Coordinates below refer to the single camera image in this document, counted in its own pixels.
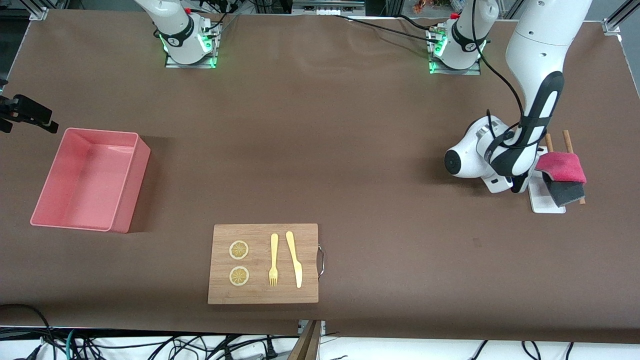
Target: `brown table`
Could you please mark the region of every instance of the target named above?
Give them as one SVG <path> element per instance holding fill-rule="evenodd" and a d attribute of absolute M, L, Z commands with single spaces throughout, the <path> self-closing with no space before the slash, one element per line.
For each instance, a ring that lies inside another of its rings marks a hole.
<path fill-rule="evenodd" d="M 505 74 L 514 26 L 497 23 L 486 49 Z M 420 40 L 242 16 L 218 69 L 177 70 L 153 30 L 144 13 L 32 23 L 5 95 L 50 107 L 61 131 L 18 124 L 0 141 L 1 302 L 73 327 L 292 333 L 321 318 L 346 336 L 640 342 L 640 101 L 599 24 L 569 51 L 550 127 L 556 147 L 571 131 L 589 179 L 588 204 L 562 216 L 447 174 L 444 152 L 471 121 L 518 112 L 488 71 L 430 75 Z M 150 146 L 132 233 L 30 226 L 66 127 Z M 319 224 L 320 302 L 207 305 L 213 225 L 282 222 Z"/>

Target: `wooden stick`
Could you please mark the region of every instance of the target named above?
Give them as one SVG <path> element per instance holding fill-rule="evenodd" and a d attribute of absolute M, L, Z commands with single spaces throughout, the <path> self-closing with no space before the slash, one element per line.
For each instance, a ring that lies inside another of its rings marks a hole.
<path fill-rule="evenodd" d="M 554 143 L 551 142 L 551 134 L 547 133 L 545 135 L 545 142 L 547 143 L 547 151 L 548 152 L 553 152 L 554 151 Z"/>
<path fill-rule="evenodd" d="M 566 151 L 573 154 L 573 144 L 571 143 L 571 137 L 569 136 L 569 130 L 562 130 L 564 136 L 564 144 L 566 145 Z M 587 202 L 584 198 L 580 199 L 580 205 L 585 205 Z"/>

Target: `red towel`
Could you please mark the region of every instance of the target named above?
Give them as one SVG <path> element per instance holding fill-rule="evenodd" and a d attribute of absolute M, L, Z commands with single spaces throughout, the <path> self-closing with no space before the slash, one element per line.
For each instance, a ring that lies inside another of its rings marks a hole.
<path fill-rule="evenodd" d="M 548 152 L 538 160 L 536 170 L 545 172 L 553 181 L 577 181 L 587 183 L 580 159 L 568 152 Z"/>

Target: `lemon slice decoration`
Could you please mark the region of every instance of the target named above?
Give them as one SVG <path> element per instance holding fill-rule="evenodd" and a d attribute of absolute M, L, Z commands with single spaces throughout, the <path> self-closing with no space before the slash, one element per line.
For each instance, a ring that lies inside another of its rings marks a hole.
<path fill-rule="evenodd" d="M 242 286 L 249 280 L 249 270 L 244 266 L 236 266 L 229 273 L 229 281 L 233 285 Z"/>
<path fill-rule="evenodd" d="M 248 253 L 249 245 L 242 240 L 234 241 L 229 247 L 229 255 L 236 260 L 244 259 Z"/>

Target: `wooden cutting board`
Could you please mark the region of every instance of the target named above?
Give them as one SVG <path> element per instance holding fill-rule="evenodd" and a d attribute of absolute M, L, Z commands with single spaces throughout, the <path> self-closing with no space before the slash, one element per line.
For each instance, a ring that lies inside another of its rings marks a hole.
<path fill-rule="evenodd" d="M 292 231 L 296 255 L 302 264 L 302 287 L 296 287 L 291 252 L 285 233 Z M 278 285 L 269 285 L 271 234 L 279 235 Z M 229 254 L 237 240 L 247 243 L 249 251 L 240 260 Z M 241 224 L 215 225 L 211 247 L 209 304 L 299 304 L 318 302 L 318 225 L 317 224 Z M 249 271 L 246 284 L 236 286 L 229 273 L 237 266 Z"/>

